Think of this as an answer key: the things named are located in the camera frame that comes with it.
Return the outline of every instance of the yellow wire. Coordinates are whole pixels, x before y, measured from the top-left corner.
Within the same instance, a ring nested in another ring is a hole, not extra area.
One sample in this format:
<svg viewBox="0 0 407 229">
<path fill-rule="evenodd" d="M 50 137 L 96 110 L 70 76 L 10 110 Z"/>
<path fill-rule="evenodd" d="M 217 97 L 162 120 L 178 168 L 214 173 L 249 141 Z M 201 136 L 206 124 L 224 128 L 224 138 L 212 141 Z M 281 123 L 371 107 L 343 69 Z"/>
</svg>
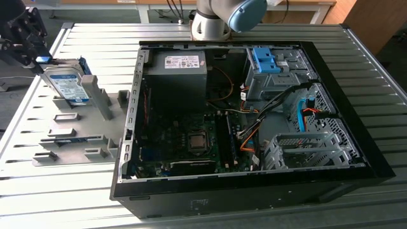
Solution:
<svg viewBox="0 0 407 229">
<path fill-rule="evenodd" d="M 233 82 L 230 81 L 229 76 L 224 73 L 224 71 L 222 71 L 220 68 L 217 68 L 217 67 L 214 67 L 214 66 L 213 66 L 213 68 L 216 68 L 216 69 L 222 73 L 222 75 L 226 77 L 226 79 L 228 79 L 228 81 L 229 81 L 229 83 L 230 83 L 230 90 L 229 90 L 229 93 L 228 93 L 226 96 L 224 96 L 224 97 L 221 97 L 221 98 L 217 98 L 217 99 L 208 99 L 208 101 L 210 101 L 210 102 L 224 100 L 225 98 L 229 97 L 229 95 L 230 95 L 232 92 L 233 92 Z"/>
</svg>

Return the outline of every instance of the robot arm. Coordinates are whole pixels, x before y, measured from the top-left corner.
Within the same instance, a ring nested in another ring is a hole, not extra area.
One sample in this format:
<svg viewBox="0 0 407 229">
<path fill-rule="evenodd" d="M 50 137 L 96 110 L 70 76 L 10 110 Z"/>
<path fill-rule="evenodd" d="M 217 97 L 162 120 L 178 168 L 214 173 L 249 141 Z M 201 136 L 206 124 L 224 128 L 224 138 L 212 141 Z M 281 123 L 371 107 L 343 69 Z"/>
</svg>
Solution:
<svg viewBox="0 0 407 229">
<path fill-rule="evenodd" d="M 38 62 L 52 59 L 45 36 L 37 8 L 26 8 L 21 0 L 0 0 L 0 59 L 42 73 Z"/>
<path fill-rule="evenodd" d="M 193 38 L 201 41 L 225 40 L 230 30 L 250 30 L 266 10 L 265 0 L 197 0 L 192 22 Z"/>
</svg>

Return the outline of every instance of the blue drive bay latch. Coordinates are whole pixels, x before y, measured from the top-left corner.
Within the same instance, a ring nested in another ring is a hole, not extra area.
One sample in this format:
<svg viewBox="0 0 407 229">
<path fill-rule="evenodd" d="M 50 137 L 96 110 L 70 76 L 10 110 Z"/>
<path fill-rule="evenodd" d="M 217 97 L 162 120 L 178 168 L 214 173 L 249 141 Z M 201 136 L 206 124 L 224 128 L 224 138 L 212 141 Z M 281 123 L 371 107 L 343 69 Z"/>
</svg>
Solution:
<svg viewBox="0 0 407 229">
<path fill-rule="evenodd" d="M 280 73 L 281 69 L 277 67 L 269 48 L 253 48 L 253 58 L 258 66 L 260 73 Z"/>
</svg>

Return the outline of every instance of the slotted metal table surface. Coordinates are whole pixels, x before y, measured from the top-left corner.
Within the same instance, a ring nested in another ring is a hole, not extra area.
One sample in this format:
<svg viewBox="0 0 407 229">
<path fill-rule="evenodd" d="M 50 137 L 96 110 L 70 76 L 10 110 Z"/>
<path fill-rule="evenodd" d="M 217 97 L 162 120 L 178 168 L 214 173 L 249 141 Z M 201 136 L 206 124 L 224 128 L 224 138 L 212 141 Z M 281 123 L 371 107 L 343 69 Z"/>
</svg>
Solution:
<svg viewBox="0 0 407 229">
<path fill-rule="evenodd" d="M 57 113 L 37 77 L 0 141 L 1 228 L 407 228 L 405 93 L 352 32 L 337 25 L 261 24 L 233 39 L 314 42 L 396 177 L 322 205 L 140 221 L 108 199 L 112 163 L 32 166 L 30 158 L 42 150 L 38 139 Z M 140 40 L 189 40 L 189 28 L 74 24 L 60 31 L 52 53 L 54 58 L 81 55 L 98 87 L 114 93 L 130 88 Z"/>
</svg>

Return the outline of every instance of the blue cable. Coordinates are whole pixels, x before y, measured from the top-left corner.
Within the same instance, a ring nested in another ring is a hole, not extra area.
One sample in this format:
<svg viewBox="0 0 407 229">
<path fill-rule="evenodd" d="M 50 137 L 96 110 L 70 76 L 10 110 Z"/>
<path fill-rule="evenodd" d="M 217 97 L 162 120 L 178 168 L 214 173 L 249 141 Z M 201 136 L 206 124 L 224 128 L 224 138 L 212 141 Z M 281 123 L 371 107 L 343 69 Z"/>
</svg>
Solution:
<svg viewBox="0 0 407 229">
<path fill-rule="evenodd" d="M 302 109 L 302 104 L 306 102 L 306 100 L 300 99 L 298 101 L 298 105 L 297 105 L 297 120 L 298 120 L 298 131 L 304 132 L 305 131 L 305 126 L 304 126 L 304 122 L 302 122 L 302 115 L 300 113 L 301 109 Z"/>
</svg>

